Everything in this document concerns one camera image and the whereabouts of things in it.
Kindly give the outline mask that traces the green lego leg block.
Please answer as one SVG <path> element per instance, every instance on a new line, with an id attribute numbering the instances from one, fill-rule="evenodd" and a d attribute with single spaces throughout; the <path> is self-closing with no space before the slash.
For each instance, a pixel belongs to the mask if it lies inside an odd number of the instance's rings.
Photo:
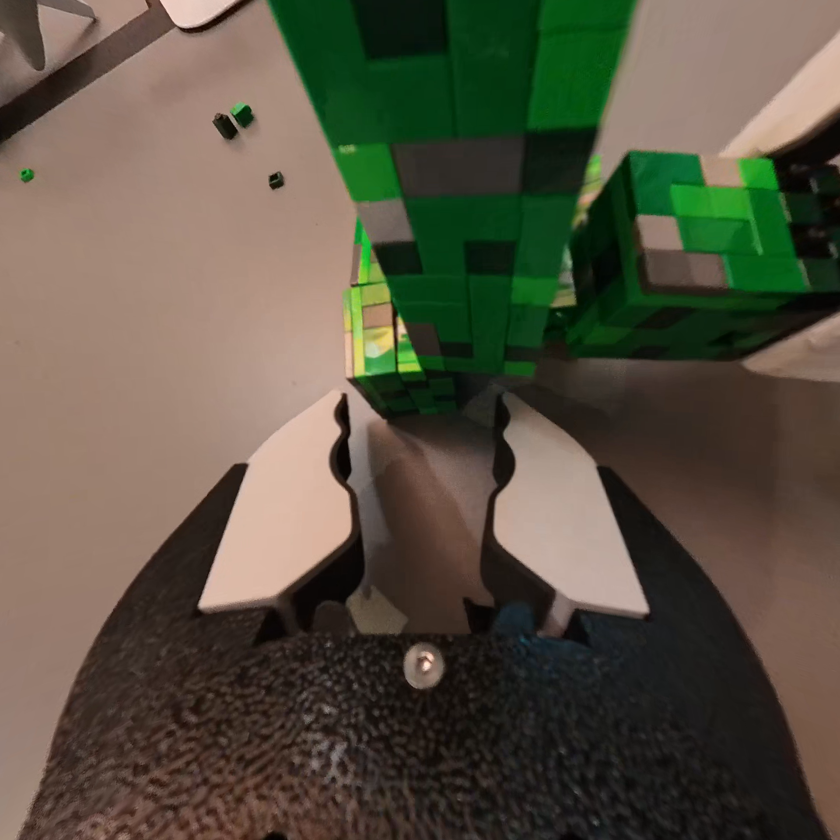
<path id="1" fill-rule="evenodd" d="M 571 240 L 577 358 L 733 361 L 838 311 L 838 167 L 629 151 Z"/>

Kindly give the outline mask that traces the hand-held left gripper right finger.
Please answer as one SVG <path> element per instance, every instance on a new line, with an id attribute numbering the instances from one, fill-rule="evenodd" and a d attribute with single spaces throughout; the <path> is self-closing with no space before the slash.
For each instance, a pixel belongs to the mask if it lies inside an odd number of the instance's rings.
<path id="1" fill-rule="evenodd" d="M 649 605 L 598 466 L 570 434 L 509 392 L 496 402 L 495 489 L 480 577 L 498 607 L 523 604 L 543 636 L 576 612 L 634 620 Z"/>

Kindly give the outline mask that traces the green lego creeper figure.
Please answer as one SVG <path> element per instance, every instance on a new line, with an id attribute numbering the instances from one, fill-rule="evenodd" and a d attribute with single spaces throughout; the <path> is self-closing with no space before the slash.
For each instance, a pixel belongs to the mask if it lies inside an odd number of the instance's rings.
<path id="1" fill-rule="evenodd" d="M 355 211 L 349 381 L 392 419 L 531 376 L 637 2 L 268 6 Z"/>

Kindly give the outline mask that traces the white rounded board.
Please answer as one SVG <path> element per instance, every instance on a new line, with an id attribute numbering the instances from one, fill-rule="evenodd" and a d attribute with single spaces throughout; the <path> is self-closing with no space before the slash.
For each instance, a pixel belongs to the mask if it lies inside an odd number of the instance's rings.
<path id="1" fill-rule="evenodd" d="M 173 25 L 185 32 L 214 26 L 249 1 L 160 1 Z"/>

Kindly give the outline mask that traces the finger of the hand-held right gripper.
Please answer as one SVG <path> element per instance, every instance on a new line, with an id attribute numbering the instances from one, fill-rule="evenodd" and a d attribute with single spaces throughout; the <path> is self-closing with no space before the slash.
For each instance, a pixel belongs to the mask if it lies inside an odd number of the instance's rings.
<path id="1" fill-rule="evenodd" d="M 839 34 L 721 151 L 728 158 L 769 156 L 779 162 L 822 164 L 838 158 Z"/>
<path id="2" fill-rule="evenodd" d="M 740 364 L 759 375 L 838 384 L 839 321 L 819 321 L 751 353 Z"/>

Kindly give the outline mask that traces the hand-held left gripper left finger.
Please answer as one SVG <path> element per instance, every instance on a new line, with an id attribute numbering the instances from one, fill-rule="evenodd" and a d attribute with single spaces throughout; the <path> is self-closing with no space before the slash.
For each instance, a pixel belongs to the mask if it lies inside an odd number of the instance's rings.
<path id="1" fill-rule="evenodd" d="M 314 630 L 322 605 L 345 605 L 364 578 L 349 438 L 348 397 L 330 391 L 252 454 L 201 614 L 268 608 L 293 634 Z"/>

